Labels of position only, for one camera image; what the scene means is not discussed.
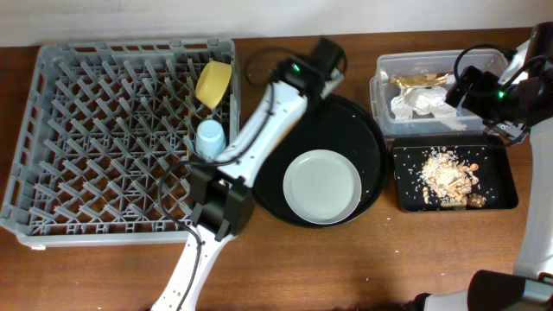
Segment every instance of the yellow cup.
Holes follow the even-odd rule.
[[[225,95],[231,81],[232,66],[219,61],[210,61],[201,72],[196,84],[196,98],[213,109]]]

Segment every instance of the round plate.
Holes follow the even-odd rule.
[[[301,218],[330,225],[349,216],[361,198],[361,178],[353,164],[330,150],[298,156],[284,173],[284,198]]]
[[[317,149],[343,155],[361,178],[361,200],[353,213],[329,225],[302,219],[284,198],[283,181],[288,166],[301,154]],[[330,95],[309,111],[265,160],[253,193],[267,211],[292,225],[307,228],[340,225],[356,219],[377,200],[385,186],[388,161],[384,136],[372,117],[351,101]]]

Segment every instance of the white wall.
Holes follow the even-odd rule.
[[[0,0],[0,46],[530,27],[553,0]]]

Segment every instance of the wooden table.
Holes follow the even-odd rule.
[[[515,48],[529,29],[332,36],[349,71],[337,93],[369,109],[369,79],[381,54]],[[262,47],[307,53],[316,37],[236,40],[244,60]],[[4,189],[38,48],[0,49],[0,188]],[[272,55],[268,60],[275,60]],[[266,76],[271,61],[252,75]],[[263,90],[242,84],[243,120]],[[528,142],[509,149],[520,203],[488,213],[402,213],[393,182],[367,213],[326,230],[288,225],[257,206],[220,254],[202,290],[202,310],[329,310],[405,302],[422,292],[464,289],[480,269],[511,272],[524,235],[531,187]],[[0,304],[8,310],[144,310],[159,297],[182,244],[32,251],[0,230]]]

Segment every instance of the dish rack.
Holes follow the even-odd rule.
[[[211,111],[194,99],[203,67],[232,64]],[[194,129],[220,121],[238,134],[240,84],[230,40],[55,44],[38,53],[0,225],[34,249],[183,242],[158,211],[158,181],[194,155]],[[183,168],[162,199],[190,212]]]

